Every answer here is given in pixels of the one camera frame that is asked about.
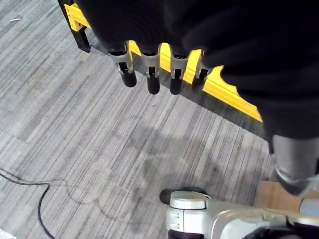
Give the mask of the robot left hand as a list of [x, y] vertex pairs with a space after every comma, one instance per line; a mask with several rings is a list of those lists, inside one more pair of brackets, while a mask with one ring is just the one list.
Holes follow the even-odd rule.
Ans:
[[319, 177], [319, 3], [316, 0], [79, 0], [103, 43], [201, 49], [207, 68], [256, 106], [279, 182], [293, 195]]

